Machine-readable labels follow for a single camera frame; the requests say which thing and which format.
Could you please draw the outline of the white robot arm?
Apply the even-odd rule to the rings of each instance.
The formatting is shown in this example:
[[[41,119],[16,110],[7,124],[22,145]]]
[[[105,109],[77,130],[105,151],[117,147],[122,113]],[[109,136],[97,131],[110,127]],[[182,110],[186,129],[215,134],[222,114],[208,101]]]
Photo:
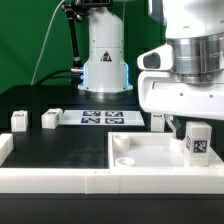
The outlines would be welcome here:
[[[131,88],[123,60],[123,24],[92,0],[90,53],[80,88],[102,96]],[[164,45],[137,58],[138,98],[151,115],[224,120],[224,0],[148,0],[166,26]]]

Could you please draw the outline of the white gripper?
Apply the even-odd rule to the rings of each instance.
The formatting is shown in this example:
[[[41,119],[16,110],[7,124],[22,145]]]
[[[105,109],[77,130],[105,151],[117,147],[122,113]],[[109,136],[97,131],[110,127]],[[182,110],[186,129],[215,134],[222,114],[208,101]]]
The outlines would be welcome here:
[[[138,96],[145,112],[166,114],[175,139],[181,129],[176,116],[224,120],[224,83],[196,86],[180,82],[170,72],[143,71]]]

